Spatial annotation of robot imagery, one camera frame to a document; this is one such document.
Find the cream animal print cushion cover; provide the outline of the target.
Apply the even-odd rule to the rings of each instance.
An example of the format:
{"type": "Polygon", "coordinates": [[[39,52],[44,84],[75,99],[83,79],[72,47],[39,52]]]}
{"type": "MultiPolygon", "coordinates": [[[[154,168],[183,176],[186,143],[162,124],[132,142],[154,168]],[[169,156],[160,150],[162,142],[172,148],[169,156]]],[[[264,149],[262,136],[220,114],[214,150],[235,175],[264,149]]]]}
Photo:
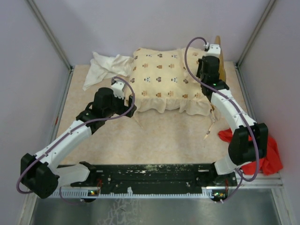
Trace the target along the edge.
{"type": "Polygon", "coordinates": [[[184,51],[139,48],[134,52],[129,82],[135,93],[137,111],[178,110],[188,115],[209,116],[215,124],[213,106],[186,70],[184,51]]]}

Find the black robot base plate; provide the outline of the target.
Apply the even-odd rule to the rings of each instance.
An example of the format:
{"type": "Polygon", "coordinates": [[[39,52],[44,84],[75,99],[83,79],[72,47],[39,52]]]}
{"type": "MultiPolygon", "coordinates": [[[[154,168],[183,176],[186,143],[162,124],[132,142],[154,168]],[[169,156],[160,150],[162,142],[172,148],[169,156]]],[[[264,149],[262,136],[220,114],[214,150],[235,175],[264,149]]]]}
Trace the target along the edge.
{"type": "Polygon", "coordinates": [[[200,194],[204,187],[234,187],[235,173],[217,175],[212,164],[93,165],[87,180],[72,187],[98,187],[102,194],[200,194]]]}

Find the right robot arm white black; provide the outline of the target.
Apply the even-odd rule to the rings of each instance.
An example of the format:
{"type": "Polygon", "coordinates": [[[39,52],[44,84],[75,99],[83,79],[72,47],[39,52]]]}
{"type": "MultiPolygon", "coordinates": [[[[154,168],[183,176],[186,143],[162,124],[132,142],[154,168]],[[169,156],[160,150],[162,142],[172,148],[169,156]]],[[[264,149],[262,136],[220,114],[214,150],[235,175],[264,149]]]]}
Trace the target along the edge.
{"type": "Polygon", "coordinates": [[[219,58],[203,56],[198,61],[196,76],[202,93],[221,112],[232,131],[227,155],[214,163],[215,170],[209,174],[210,182],[218,186],[226,180],[226,174],[266,157],[268,128],[243,111],[229,86],[219,78],[219,58]]]}

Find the wooden pet bed frame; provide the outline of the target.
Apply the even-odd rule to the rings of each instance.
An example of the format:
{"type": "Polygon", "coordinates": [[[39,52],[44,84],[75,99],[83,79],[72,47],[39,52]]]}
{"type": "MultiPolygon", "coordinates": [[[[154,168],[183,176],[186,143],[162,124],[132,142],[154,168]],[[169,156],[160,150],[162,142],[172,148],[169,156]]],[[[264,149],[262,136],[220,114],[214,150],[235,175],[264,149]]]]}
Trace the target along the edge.
{"type": "MultiPolygon", "coordinates": [[[[221,39],[220,36],[215,37],[215,41],[213,44],[219,44],[221,46],[221,39]]],[[[218,66],[217,66],[217,60],[213,60],[213,75],[212,75],[212,82],[213,82],[213,88],[216,90],[222,90],[226,89],[226,72],[224,68],[224,57],[223,57],[223,52],[221,49],[221,54],[218,58],[218,66]]]]}

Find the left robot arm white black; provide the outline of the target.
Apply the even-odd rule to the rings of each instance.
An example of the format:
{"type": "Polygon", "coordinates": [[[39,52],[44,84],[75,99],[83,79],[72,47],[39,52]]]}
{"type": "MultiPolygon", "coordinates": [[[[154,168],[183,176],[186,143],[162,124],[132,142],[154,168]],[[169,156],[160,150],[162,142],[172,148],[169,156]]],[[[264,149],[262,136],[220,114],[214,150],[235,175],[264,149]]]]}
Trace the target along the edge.
{"type": "Polygon", "coordinates": [[[35,193],[45,199],[63,186],[94,185],[98,180],[95,166],[82,161],[76,165],[60,167],[61,161],[106,121],[122,116],[131,118],[135,110],[134,93],[129,96],[128,105],[125,105],[122,88],[116,85],[100,88],[94,100],[88,103],[63,134],[36,154],[27,153],[22,157],[17,191],[20,194],[35,193]]]}

